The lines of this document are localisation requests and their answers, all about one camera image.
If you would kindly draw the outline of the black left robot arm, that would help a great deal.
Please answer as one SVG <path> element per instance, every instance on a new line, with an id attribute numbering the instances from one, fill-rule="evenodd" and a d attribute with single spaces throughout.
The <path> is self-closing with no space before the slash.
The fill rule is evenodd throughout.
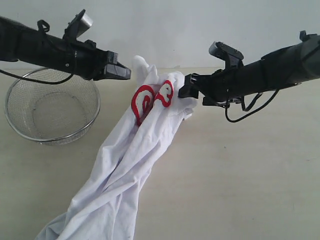
<path id="1" fill-rule="evenodd" d="M 118 62 L 118 54 L 68 37 L 46 33 L 48 25 L 38 22 L 38 29 L 12 19 L 0 18 L 0 59 L 41 66 L 80 76 L 85 80 L 128 80 L 131 70 Z"/>

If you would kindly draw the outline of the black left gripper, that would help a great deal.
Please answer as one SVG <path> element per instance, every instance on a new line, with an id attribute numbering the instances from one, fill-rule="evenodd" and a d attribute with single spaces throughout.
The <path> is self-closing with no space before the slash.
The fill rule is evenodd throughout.
<path id="1" fill-rule="evenodd" d="M 102 79 L 129 80 L 131 70 L 118 63 L 118 53 L 105 51 L 93 43 L 73 41 L 71 48 L 74 52 L 74 75 L 80 76 L 85 80 L 99 81 Z"/>

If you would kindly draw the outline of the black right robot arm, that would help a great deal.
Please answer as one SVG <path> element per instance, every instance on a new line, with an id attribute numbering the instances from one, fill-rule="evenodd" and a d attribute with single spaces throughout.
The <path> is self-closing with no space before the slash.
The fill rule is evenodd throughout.
<path id="1" fill-rule="evenodd" d="M 209 54 L 225 62 L 224 69 L 212 74 L 191 73 L 185 76 L 179 98 L 203 94 L 205 106 L 225 107 L 239 104 L 245 96 L 282 90 L 320 77 L 320 36 L 301 31 L 300 43 L 270 52 L 244 65 L 243 54 L 215 41 Z"/>

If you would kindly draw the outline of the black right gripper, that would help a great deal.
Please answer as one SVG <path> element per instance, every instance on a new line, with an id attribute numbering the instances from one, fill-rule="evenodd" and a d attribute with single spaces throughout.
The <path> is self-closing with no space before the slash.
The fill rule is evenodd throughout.
<path id="1" fill-rule="evenodd" d="M 199 90 L 194 87 L 193 77 L 197 75 L 197 84 L 204 95 L 202 99 L 203 106 L 226 106 L 227 101 L 239 104 L 244 94 L 236 92 L 235 77 L 239 68 L 218 69 L 212 74 L 190 73 L 184 77 L 184 85 L 178 90 L 178 97 L 199 98 Z"/>

